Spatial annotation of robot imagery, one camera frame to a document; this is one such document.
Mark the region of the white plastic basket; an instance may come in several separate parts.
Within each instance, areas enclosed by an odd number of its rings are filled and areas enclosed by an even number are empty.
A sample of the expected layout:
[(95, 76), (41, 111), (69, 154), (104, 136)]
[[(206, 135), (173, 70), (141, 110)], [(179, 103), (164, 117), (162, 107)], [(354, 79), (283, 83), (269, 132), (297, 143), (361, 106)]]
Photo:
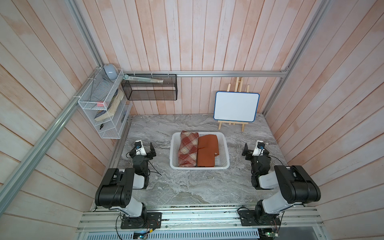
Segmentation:
[(230, 156), (227, 141), (223, 133), (220, 132), (198, 132), (199, 136), (216, 135), (218, 138), (219, 155), (215, 157), (213, 167), (179, 167), (178, 150), (181, 145), (181, 132), (172, 135), (170, 150), (170, 166), (174, 170), (225, 170), (230, 166)]

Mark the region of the red plaid skirt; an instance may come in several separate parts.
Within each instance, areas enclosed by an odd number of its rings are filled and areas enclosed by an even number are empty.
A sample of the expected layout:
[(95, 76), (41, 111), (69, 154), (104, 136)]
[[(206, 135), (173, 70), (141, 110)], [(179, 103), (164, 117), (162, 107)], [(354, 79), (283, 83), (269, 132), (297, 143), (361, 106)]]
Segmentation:
[(199, 134), (181, 132), (181, 144), (178, 150), (179, 167), (195, 167), (197, 165)]

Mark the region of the rust brown skirt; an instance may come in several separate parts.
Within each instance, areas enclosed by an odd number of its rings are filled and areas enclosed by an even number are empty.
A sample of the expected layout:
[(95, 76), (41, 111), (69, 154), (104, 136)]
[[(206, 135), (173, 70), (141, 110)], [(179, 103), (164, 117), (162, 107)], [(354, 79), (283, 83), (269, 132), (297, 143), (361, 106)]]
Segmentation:
[(219, 154), (219, 142), (216, 135), (199, 137), (197, 167), (214, 167), (215, 158)]

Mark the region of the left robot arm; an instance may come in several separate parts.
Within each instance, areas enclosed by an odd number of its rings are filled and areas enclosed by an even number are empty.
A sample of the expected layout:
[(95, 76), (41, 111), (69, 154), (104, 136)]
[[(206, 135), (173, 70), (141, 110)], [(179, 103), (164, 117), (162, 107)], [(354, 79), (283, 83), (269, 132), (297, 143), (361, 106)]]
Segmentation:
[(133, 160), (133, 167), (120, 170), (109, 168), (105, 173), (95, 195), (95, 204), (109, 210), (117, 210), (129, 219), (147, 219), (144, 203), (137, 201), (133, 190), (144, 190), (149, 185), (151, 171), (149, 161), (156, 156), (156, 150), (150, 144), (150, 151), (146, 151), (143, 142), (135, 142), (129, 156)]

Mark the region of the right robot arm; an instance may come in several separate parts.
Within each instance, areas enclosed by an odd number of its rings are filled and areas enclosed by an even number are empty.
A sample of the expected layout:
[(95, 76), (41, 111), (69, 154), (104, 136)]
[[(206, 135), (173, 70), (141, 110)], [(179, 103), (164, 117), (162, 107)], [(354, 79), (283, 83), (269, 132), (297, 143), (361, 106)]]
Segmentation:
[(280, 164), (271, 171), (273, 157), (263, 141), (257, 141), (254, 150), (245, 144), (242, 156), (251, 162), (251, 183), (256, 190), (278, 191), (272, 197), (258, 202), (258, 213), (276, 215), (296, 204), (320, 200), (320, 188), (302, 166)]

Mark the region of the worn book on shelf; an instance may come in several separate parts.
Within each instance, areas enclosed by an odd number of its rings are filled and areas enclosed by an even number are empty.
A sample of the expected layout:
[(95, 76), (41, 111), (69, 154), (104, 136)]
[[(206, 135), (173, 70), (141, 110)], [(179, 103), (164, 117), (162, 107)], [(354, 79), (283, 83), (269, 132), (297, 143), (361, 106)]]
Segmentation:
[(107, 110), (100, 110), (95, 116), (95, 121), (100, 122), (107, 118), (112, 118), (117, 111), (117, 108), (124, 98), (124, 93), (122, 90), (117, 89), (115, 92), (115, 95), (113, 96), (109, 106), (107, 107)]

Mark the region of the wooden easel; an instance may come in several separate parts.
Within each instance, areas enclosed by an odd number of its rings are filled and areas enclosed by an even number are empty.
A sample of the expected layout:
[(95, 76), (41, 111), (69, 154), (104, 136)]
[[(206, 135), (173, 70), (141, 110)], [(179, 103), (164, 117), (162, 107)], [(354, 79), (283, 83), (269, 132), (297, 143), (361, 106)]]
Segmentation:
[[(242, 91), (242, 89), (243, 89), (243, 82), (244, 81), (242, 80), (242, 78), (237, 77), (234, 92), (240, 93)], [(242, 126), (242, 129), (241, 129), (242, 132), (245, 131), (245, 126), (248, 124), (248, 123), (241, 123), (241, 122), (236, 122), (236, 121), (220, 121), (220, 120), (218, 120), (218, 123), (219, 123), (218, 130), (221, 129), (222, 124), (228, 124), (228, 125), (240, 124)]]

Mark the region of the light green flat ruler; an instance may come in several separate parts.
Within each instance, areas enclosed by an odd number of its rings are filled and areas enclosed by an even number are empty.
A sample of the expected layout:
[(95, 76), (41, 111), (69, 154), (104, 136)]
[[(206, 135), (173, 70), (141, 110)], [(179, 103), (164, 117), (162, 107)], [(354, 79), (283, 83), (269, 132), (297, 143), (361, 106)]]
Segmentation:
[(163, 83), (163, 80), (153, 79), (153, 78), (145, 78), (145, 77), (137, 77), (137, 76), (129, 76), (127, 74), (124, 75), (123, 80), (136, 82), (136, 83)]

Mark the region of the grey computer mouse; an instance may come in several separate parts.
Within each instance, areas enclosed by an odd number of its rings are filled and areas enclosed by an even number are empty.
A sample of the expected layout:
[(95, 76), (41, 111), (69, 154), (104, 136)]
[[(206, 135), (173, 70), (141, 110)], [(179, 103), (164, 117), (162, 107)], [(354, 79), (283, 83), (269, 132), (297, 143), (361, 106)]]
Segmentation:
[(118, 78), (119, 72), (113, 64), (104, 65), (104, 71), (110, 81), (115, 81)]

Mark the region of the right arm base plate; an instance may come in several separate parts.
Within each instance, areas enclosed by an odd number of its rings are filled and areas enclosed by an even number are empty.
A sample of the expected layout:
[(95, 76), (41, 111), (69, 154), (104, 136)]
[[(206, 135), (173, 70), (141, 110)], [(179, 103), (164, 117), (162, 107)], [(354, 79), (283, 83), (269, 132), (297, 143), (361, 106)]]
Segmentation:
[(243, 227), (250, 226), (279, 226), (281, 220), (278, 215), (266, 214), (263, 211), (240, 209), (238, 215)]

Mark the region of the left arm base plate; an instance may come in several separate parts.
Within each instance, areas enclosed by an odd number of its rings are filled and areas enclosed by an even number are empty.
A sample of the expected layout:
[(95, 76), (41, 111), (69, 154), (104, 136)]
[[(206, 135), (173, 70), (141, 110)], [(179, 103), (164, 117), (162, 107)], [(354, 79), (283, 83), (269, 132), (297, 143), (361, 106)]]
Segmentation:
[(123, 217), (121, 229), (159, 229), (161, 227), (162, 213), (144, 213), (140, 217)]

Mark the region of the aluminium rail frame front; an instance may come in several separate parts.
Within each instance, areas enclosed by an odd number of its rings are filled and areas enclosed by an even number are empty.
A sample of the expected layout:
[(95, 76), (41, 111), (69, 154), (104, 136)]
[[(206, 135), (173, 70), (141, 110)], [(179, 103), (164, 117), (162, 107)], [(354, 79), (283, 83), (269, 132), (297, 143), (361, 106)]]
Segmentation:
[(117, 211), (83, 213), (78, 240), (329, 240), (316, 208), (294, 206), (266, 225), (252, 219), (251, 205), (149, 207), (149, 219), (123, 223)]

